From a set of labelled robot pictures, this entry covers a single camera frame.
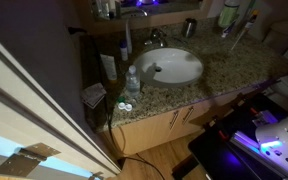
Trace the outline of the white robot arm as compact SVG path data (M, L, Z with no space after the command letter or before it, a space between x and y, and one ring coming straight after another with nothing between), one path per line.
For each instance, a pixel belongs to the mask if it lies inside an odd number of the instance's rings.
M255 131L261 153L288 172L288 117Z

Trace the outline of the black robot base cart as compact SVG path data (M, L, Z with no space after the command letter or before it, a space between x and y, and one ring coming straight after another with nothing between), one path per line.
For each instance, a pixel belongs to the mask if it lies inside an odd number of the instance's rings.
M202 166L207 180L288 180L288 172L261 153L255 135L258 127L287 117L284 109L262 94L244 98L188 144L190 155L173 168L172 178L183 180Z

